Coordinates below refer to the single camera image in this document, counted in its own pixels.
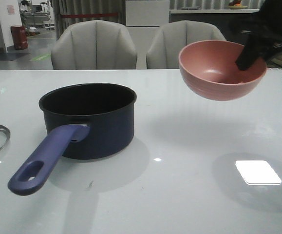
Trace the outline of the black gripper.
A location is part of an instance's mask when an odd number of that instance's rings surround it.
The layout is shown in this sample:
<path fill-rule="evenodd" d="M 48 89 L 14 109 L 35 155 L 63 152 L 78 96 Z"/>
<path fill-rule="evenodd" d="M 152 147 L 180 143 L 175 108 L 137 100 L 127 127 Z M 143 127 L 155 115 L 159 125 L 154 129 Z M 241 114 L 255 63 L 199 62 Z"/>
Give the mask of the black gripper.
<path fill-rule="evenodd" d="M 268 61 L 282 54 L 282 0 L 266 0 L 258 12 L 237 16 L 229 23 L 234 34 L 247 34 L 247 41 L 235 63 L 249 69 L 257 59 Z"/>

